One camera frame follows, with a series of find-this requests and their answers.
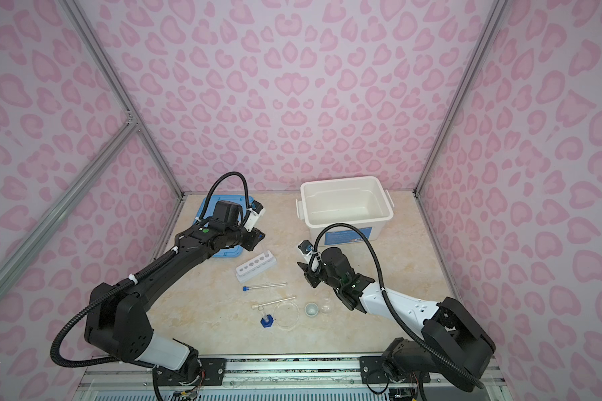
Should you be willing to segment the white-capped test tube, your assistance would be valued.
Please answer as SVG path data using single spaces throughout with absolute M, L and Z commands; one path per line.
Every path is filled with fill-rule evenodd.
M 268 302 L 261 302 L 261 303 L 256 303 L 253 304 L 251 306 L 252 309 L 262 309 L 265 308 L 267 306 L 271 306 L 271 305 L 277 305 L 283 302 L 290 302 L 290 301 L 294 301 L 297 297 L 296 296 L 292 296 L 292 297 L 285 297 L 285 298 L 281 298 L 281 299 L 276 299 L 276 300 L 272 300 L 272 301 L 268 301 Z

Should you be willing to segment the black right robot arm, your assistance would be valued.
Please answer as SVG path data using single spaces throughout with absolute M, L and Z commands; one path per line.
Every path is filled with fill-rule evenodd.
M 373 378 L 418 382 L 421 374 L 440 374 L 458 389 L 480 389 L 495 343 L 458 300 L 426 301 L 385 289 L 355 271 L 338 247 L 316 252 L 309 241 L 298 246 L 299 263 L 311 287 L 329 286 L 350 311 L 387 317 L 409 331 L 394 339 L 380 358 Z

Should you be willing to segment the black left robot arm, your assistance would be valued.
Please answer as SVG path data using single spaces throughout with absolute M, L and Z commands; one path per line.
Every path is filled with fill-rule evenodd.
M 158 334 L 147 313 L 171 286 L 220 251 L 251 252 L 265 237 L 256 227 L 263 213 L 259 202 L 244 210 L 221 200 L 210 217 L 177 234 L 174 247 L 152 264 L 115 285 L 98 285 L 90 295 L 85 341 L 118 361 L 150 365 L 183 384 L 194 383 L 202 371 L 197 350 Z

